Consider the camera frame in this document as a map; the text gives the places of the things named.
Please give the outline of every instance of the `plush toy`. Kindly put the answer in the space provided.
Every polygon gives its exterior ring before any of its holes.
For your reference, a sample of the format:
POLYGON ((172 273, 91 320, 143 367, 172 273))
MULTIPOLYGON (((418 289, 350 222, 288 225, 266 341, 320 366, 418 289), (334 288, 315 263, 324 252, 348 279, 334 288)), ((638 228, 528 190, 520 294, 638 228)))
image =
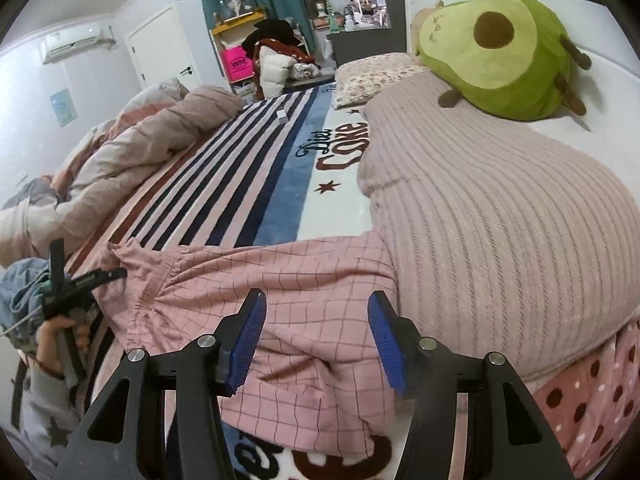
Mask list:
POLYGON ((537 0, 439 2, 412 27, 420 62, 453 86, 438 99, 442 107, 464 96, 485 112, 520 121, 549 117, 560 105, 586 113, 568 80, 572 59, 584 70, 591 59, 537 0))

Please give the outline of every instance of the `pink checkered fabric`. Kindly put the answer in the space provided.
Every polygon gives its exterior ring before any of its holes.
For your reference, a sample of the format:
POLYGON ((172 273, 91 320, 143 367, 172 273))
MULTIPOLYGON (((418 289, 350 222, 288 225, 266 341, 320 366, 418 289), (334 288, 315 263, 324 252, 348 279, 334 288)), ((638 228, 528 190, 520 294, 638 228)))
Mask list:
POLYGON ((370 434, 393 421, 393 392, 367 322, 372 291, 396 303, 394 270, 375 232, 233 250, 151 251, 131 239, 110 244, 97 264, 129 272, 126 286, 95 291, 127 350, 178 350, 238 311, 252 287, 267 293, 246 383, 220 399, 226 423, 294 449, 370 455, 370 434))

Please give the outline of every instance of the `blue poster on wall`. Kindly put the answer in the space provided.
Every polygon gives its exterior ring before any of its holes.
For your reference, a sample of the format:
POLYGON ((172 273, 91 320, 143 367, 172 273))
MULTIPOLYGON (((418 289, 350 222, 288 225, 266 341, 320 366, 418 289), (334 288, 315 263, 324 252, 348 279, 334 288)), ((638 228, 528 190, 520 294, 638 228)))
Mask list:
POLYGON ((67 88, 61 90, 57 94, 53 94, 50 99, 51 107, 58 118, 60 126, 65 126, 78 118, 78 112, 76 112, 74 101, 67 88))

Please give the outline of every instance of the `star print on sleeve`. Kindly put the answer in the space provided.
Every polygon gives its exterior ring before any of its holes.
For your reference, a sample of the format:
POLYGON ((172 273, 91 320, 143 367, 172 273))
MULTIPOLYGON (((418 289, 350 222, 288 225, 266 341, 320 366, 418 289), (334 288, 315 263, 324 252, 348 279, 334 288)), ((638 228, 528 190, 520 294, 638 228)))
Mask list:
POLYGON ((340 186, 340 184, 334 184, 334 181, 328 182, 327 184, 319 184, 319 188, 314 191, 319 191, 320 194, 324 194, 326 191, 335 191, 336 186, 340 186))
POLYGON ((47 434, 51 442, 51 447, 54 446, 67 446, 69 443, 69 435, 72 431, 60 428, 56 419, 51 417, 51 427, 47 428, 47 434))

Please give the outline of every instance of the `person's arm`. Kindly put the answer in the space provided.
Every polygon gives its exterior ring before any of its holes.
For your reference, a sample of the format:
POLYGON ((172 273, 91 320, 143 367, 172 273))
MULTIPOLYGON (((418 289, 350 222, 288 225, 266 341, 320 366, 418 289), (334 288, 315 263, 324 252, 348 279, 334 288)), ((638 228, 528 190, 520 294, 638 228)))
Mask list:
MULTIPOLYGON (((22 398, 21 433, 32 449, 54 465, 60 462, 68 436, 80 422, 69 400, 56 341, 59 330, 74 325, 72 319, 58 316, 40 327, 36 360, 30 368, 22 398)), ((78 327, 76 344, 81 351, 88 347, 87 325, 78 327)))

